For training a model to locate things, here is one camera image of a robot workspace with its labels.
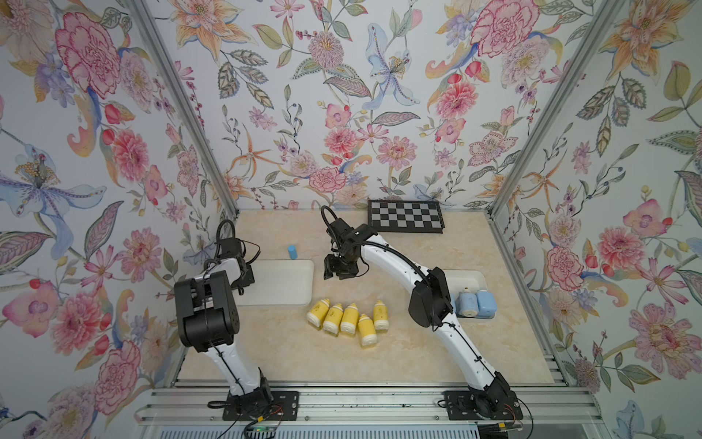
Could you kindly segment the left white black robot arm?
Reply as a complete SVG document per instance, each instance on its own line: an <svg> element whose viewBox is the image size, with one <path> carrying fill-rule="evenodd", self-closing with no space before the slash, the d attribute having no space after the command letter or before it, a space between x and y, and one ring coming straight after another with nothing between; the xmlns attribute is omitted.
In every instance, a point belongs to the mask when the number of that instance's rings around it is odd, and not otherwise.
<svg viewBox="0 0 702 439"><path fill-rule="evenodd" d="M255 283L247 242L236 235L231 219L219 223L215 254L203 271L174 286L177 329L181 343L213 360L229 384L223 405L238 414L253 414L272 405L273 396L261 369L253 364L236 337L241 330L236 298Z"/></svg>

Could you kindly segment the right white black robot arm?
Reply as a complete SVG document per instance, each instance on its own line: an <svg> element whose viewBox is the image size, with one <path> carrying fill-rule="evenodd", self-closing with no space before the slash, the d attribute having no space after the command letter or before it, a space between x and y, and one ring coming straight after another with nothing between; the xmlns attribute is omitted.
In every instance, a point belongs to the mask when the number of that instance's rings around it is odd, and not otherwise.
<svg viewBox="0 0 702 439"><path fill-rule="evenodd" d="M358 263L362 262L375 265L395 279L409 293L409 316L417 325L431 329L462 371L468 409L482 419L497 420L504 415L521 420L524 404L504 375L480 354L459 322L444 270L415 263L369 225L354 228L327 206L321 208L321 218L331 239L324 278L356 278Z"/></svg>

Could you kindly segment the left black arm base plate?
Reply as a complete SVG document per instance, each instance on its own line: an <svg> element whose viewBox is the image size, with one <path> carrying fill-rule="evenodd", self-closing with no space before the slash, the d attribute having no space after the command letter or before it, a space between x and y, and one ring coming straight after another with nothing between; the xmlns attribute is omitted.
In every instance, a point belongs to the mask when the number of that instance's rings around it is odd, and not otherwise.
<svg viewBox="0 0 702 439"><path fill-rule="evenodd" d="M224 406L224 421L253 421L263 418L272 421L296 421L300 407L299 391L273 391L270 395L249 393L229 395Z"/></svg>

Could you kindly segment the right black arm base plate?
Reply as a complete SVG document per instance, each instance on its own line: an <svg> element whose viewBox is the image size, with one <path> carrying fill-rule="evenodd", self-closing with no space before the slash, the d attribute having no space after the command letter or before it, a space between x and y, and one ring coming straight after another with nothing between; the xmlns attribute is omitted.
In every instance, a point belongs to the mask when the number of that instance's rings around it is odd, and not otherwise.
<svg viewBox="0 0 702 439"><path fill-rule="evenodd" d="M450 421L506 421L524 419L517 395L510 391L497 399L478 396L471 391L445 391L437 405L444 409Z"/></svg>

